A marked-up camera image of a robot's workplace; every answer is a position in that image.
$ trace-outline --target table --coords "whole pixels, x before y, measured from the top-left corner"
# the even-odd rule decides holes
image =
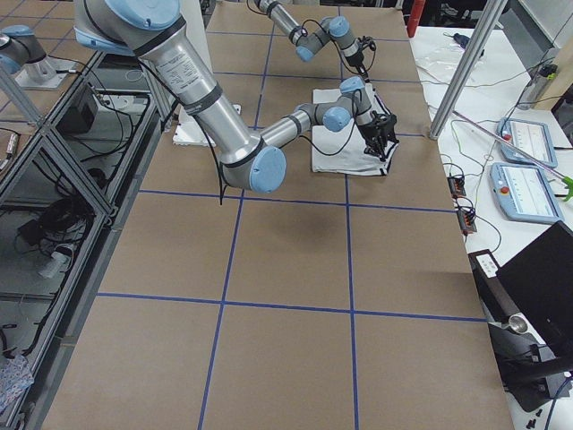
[[[444,35],[444,32],[448,34],[459,32],[467,36],[472,34],[472,30],[468,29],[420,27],[415,37],[411,40],[416,60],[427,58],[436,49],[447,48],[451,43],[451,38]],[[433,115],[446,91],[446,85],[432,83],[437,81],[436,77],[429,75],[427,71],[420,67],[418,68],[418,73],[423,83],[424,96],[429,106],[430,115]],[[474,121],[491,120],[483,123],[483,126],[494,131],[500,118],[506,116],[516,103],[519,94],[528,81],[529,76],[503,31],[495,30],[485,46],[483,58],[477,64],[459,98],[456,109]],[[571,148],[569,140],[550,111],[516,109],[512,117],[546,123],[549,126],[554,146]],[[502,240],[499,249],[494,255],[500,265],[503,265],[541,235],[549,226],[509,221],[504,217],[495,201],[489,178],[489,165],[493,161],[503,161],[499,147],[492,147],[492,140],[471,125],[458,121],[459,118],[454,116],[451,119],[456,121],[453,127],[458,134],[460,144],[458,145],[452,133],[452,125],[451,121],[449,121],[438,140],[440,152],[444,154],[442,157],[444,163],[453,162],[459,165],[466,174],[480,174],[482,168],[475,161],[465,157],[460,152],[460,149],[467,156],[483,164],[485,164],[485,156],[490,154],[492,149],[492,158],[488,161],[484,170],[485,173],[481,184],[479,177],[468,176],[466,178],[466,191],[469,198],[474,203],[477,203],[477,214],[490,221],[500,231]],[[573,151],[558,150],[557,157],[559,161],[557,169],[570,176],[573,172]],[[445,170],[448,173],[450,166],[445,166]],[[451,168],[451,172],[454,175],[459,174],[459,170],[456,167]],[[552,182],[552,188],[555,193],[564,193],[560,181]],[[560,208],[566,224],[572,227],[573,206],[571,202],[567,203],[562,199],[558,200],[560,201]],[[476,223],[478,231],[467,238],[466,250],[471,253],[496,247],[498,236],[492,227],[480,219]],[[535,330],[533,330],[533,334],[537,339],[540,339]],[[549,412],[549,405],[546,405],[543,407],[543,414],[540,417],[536,417],[535,414],[525,413],[510,394],[508,394],[508,402],[515,428],[523,428],[533,418],[544,423]],[[552,428],[570,428],[573,422],[572,404],[571,399],[560,400],[556,413],[552,418]]]
[[[400,12],[289,10],[377,39],[390,176],[313,174],[299,139],[276,193],[219,206],[209,151],[164,136],[44,429],[511,428]],[[218,4],[208,42],[256,129],[346,76],[245,4]]]

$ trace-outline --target white table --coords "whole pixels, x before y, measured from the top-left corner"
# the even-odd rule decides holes
[[[441,49],[440,54],[444,54],[444,56],[451,55],[449,47],[453,40],[445,36],[444,33],[453,35],[456,32],[467,36],[472,34],[472,30],[468,29],[418,28],[415,37],[411,39],[411,47],[416,61],[424,58],[437,58],[437,49]],[[436,108],[440,105],[440,101],[447,89],[446,84],[430,83],[438,80],[442,82],[447,81],[446,73],[436,73],[439,70],[430,68],[433,74],[429,74],[427,70],[418,67],[420,80],[423,82],[424,96],[428,102],[431,116],[435,114]],[[513,79],[493,86],[480,86],[500,82],[508,78]],[[508,39],[501,30],[495,30],[485,47],[484,56],[476,65],[466,84],[466,88],[456,104],[456,110],[476,122],[484,120],[495,121],[483,123],[485,128],[494,131],[496,123],[515,105],[519,94],[528,81],[529,76],[513,47],[509,44]],[[551,112],[516,109],[512,117],[546,123],[549,126],[555,147],[571,147]],[[438,140],[440,153],[444,154],[443,161],[447,163],[451,159],[451,162],[459,165],[465,174],[479,174],[482,168],[471,159],[464,157],[459,151],[458,143],[451,128],[451,121],[457,119],[459,118],[451,116]],[[492,139],[467,123],[456,121],[453,126],[461,143],[462,151],[469,157],[483,164],[487,155],[492,151],[492,158],[487,162],[481,183],[476,176],[466,177],[466,193],[471,201],[476,204],[477,214],[489,220],[500,231],[502,240],[499,249],[495,252],[495,257],[503,265],[542,234],[549,226],[509,221],[505,218],[496,203],[490,180],[490,165],[493,161],[504,161],[499,145],[496,144],[492,150]],[[557,157],[559,161],[557,169],[567,176],[573,176],[573,151],[558,150]],[[446,166],[445,169],[446,173],[448,173],[450,166]],[[453,167],[451,172],[452,174],[457,174],[459,170]],[[552,188],[556,194],[565,194],[565,190],[559,180],[552,182]],[[573,201],[564,202],[563,199],[559,199],[559,201],[566,224],[573,228]],[[476,221],[476,226],[478,231],[468,236],[466,250],[470,253],[484,248],[493,249],[498,242],[498,235],[495,230],[480,219]],[[533,418],[536,418],[538,421],[536,427],[543,428],[549,412],[549,403],[543,407],[542,415],[536,417],[534,413],[524,412],[510,394],[508,395],[508,402],[516,429],[521,430],[525,428],[527,422]],[[561,399],[553,412],[551,429],[569,430],[572,424],[573,398]]]

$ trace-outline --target robotic arm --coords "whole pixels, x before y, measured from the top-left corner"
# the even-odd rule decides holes
[[[369,148],[389,137],[380,127],[386,114],[372,107],[358,77],[343,82],[334,104],[302,105],[261,133],[249,130],[186,38],[179,0],[75,0],[75,14],[76,38],[84,46],[135,55],[155,65],[184,110],[217,144],[223,176],[231,186],[261,193],[277,189],[287,166],[280,147],[312,125],[338,131],[354,117],[362,136],[372,143]]]
[[[34,32],[25,25],[13,25],[0,32],[0,65],[14,74],[25,67],[28,76],[42,83],[56,76],[56,69]]]
[[[317,22],[319,29],[309,35],[304,26],[299,25],[278,1],[255,0],[255,3],[261,12],[266,13],[288,36],[289,40],[296,46],[296,53],[301,60],[311,61],[323,47],[333,41],[348,65],[354,67],[366,82],[369,81],[368,71],[363,64],[363,51],[367,47],[371,51],[375,51],[376,44],[372,38],[367,36],[356,39],[350,29],[350,23],[344,16],[323,18]]]

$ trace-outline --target aluminum pole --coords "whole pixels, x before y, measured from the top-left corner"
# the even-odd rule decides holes
[[[2,66],[0,66],[0,90],[4,91],[8,99],[16,105],[29,123],[40,126],[43,120],[42,114],[34,106],[24,90],[20,88],[20,85]]]
[[[466,52],[462,55],[454,77],[451,79],[451,84],[448,86],[448,90],[440,103],[440,107],[438,107],[438,112],[436,112],[436,116],[433,119],[432,126],[430,127],[430,139],[436,140],[438,136],[440,136],[446,121],[448,121],[449,115],[456,106],[459,95],[466,85],[467,78],[469,78],[469,75],[474,70],[474,65],[479,59],[483,47],[490,37],[490,34],[492,34],[492,30],[507,2],[508,0],[488,0],[485,5],[482,17],[475,27],[474,34],[467,44]]]

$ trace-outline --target plug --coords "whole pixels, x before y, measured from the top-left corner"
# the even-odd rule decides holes
[[[74,244],[61,244],[56,246],[50,257],[52,259],[38,271],[38,275],[51,280],[60,271],[62,266],[69,265],[73,257]]]

